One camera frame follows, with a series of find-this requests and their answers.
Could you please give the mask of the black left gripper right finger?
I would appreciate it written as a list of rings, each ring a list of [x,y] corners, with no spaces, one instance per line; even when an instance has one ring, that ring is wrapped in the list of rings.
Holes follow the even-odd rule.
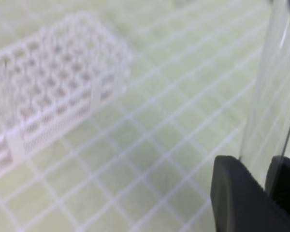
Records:
[[[266,175],[265,191],[290,215],[290,158],[272,157]]]

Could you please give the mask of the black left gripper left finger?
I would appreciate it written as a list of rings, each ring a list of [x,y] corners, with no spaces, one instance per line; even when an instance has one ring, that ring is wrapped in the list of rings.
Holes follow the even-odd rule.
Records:
[[[217,232],[290,232],[290,216],[233,156],[215,158],[210,199]]]

